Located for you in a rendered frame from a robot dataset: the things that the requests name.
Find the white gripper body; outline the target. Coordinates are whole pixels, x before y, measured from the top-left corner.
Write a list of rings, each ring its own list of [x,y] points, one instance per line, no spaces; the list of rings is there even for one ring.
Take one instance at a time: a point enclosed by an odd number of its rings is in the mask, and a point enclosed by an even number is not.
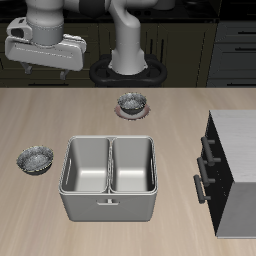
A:
[[[86,48],[84,39],[69,34],[64,34],[60,43],[50,47],[13,36],[5,40],[5,55],[9,60],[73,71],[83,68]]]

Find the speckled grey bowl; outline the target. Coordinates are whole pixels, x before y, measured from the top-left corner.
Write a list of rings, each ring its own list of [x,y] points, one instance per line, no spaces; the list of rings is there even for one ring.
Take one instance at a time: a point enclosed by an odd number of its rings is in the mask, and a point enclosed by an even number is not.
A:
[[[32,146],[22,151],[16,160],[17,166],[26,174],[42,175],[53,163],[53,150],[45,146]]]
[[[135,115],[140,113],[147,103],[147,99],[140,93],[125,93],[118,99],[118,105],[126,114]]]

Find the pink round plate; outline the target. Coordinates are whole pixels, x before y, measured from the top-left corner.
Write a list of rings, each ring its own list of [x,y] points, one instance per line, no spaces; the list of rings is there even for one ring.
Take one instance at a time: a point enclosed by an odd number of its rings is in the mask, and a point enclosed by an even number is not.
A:
[[[137,120],[137,119],[145,118],[150,113],[150,111],[151,109],[148,105],[145,105],[145,107],[141,112],[134,115],[125,113],[119,105],[116,105],[116,107],[114,108],[114,112],[116,113],[117,116],[127,120]]]

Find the white two-bin basket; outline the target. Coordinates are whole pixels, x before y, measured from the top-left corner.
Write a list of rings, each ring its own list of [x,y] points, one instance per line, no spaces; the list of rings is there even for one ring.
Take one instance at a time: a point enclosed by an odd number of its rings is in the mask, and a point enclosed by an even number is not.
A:
[[[59,194],[75,222],[146,222],[158,192],[149,136],[74,136],[67,146]]]

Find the dark kitchen cupboards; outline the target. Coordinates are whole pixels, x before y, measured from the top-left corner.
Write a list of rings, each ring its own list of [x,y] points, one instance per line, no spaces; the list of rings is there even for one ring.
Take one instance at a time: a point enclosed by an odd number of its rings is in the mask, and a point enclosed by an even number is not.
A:
[[[210,58],[217,24],[198,23],[174,18],[170,10],[130,8],[128,13],[140,22],[140,48],[153,54],[167,69],[167,78],[160,87],[203,87],[208,79]],[[69,71],[60,79],[59,68],[34,64],[32,73],[25,74],[20,62],[5,55],[6,29],[16,18],[27,14],[25,0],[0,0],[0,87],[93,87],[90,67],[103,54],[116,47],[114,20],[106,12],[90,18],[65,9],[64,32],[86,41],[84,64],[80,71]]]

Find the dark cabinet with grey top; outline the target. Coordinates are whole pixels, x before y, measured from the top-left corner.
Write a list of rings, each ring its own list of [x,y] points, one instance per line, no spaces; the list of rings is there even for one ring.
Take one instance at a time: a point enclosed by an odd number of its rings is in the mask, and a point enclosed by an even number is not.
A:
[[[211,110],[194,176],[215,236],[256,239],[256,110]]]

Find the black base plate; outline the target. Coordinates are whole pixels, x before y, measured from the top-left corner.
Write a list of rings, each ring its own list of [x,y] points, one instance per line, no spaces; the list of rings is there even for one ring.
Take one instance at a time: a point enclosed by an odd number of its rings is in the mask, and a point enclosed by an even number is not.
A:
[[[96,87],[108,88],[145,88],[160,87],[167,78],[166,67],[153,54],[146,54],[147,69],[135,75],[121,75],[109,68],[112,56],[103,54],[90,67],[89,76]]]

